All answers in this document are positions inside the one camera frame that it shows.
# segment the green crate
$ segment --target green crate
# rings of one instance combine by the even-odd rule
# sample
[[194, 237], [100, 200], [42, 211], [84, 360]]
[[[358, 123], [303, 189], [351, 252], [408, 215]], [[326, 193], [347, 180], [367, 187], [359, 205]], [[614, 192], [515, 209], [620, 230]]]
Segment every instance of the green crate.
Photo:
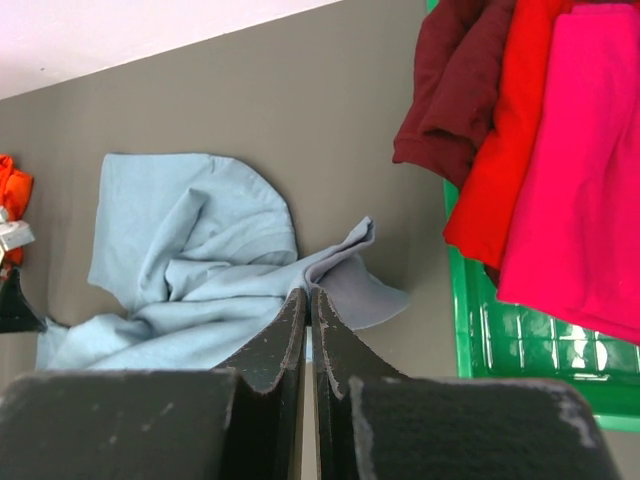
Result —
[[[458, 200], [445, 182], [447, 215]], [[640, 348], [496, 300], [482, 265], [449, 248], [458, 374], [546, 377], [575, 387], [603, 428], [640, 432]]]

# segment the dark red garment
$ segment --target dark red garment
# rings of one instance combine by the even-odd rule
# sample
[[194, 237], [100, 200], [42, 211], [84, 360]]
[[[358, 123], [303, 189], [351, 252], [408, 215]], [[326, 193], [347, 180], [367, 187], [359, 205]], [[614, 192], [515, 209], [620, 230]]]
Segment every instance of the dark red garment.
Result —
[[492, 127], [516, 0], [441, 0], [422, 23], [413, 104], [394, 163], [428, 168], [461, 188]]

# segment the white surface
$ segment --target white surface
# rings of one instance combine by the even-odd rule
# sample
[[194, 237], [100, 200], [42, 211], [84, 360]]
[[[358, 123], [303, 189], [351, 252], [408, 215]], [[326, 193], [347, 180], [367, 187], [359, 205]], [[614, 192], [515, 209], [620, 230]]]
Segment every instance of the white surface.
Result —
[[0, 0], [0, 99], [339, 0]]

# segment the pink cloth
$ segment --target pink cloth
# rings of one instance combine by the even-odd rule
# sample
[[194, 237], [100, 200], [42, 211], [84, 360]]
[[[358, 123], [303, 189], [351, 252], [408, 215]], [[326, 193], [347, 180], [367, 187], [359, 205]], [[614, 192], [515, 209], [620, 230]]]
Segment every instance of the pink cloth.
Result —
[[574, 7], [554, 30], [543, 116], [498, 299], [640, 344], [640, 13]]

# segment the fabric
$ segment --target fabric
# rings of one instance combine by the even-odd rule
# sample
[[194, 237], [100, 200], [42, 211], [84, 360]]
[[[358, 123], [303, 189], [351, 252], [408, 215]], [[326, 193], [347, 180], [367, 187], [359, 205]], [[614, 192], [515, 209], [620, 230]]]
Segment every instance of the fabric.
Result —
[[340, 245], [297, 261], [284, 200], [243, 163], [206, 154], [108, 155], [89, 282], [130, 313], [73, 328], [49, 321], [39, 368], [210, 369], [277, 316], [289, 291], [328, 280], [351, 328], [403, 310], [407, 295], [369, 275], [357, 253], [366, 218]]
[[555, 19], [571, 0], [519, 0], [505, 46], [495, 130], [476, 155], [444, 231], [462, 255], [500, 269], [536, 139]]
[[394, 163], [428, 168], [461, 188], [492, 125], [515, 0], [441, 0], [416, 46], [413, 104]]
[[640, 345], [640, 12], [556, 25], [498, 298]]
[[[9, 212], [9, 221], [22, 218], [29, 205], [32, 188], [33, 177], [15, 168], [13, 158], [9, 155], [0, 155], [0, 205]], [[20, 265], [22, 259], [22, 248], [11, 250], [4, 256], [9, 265]]]

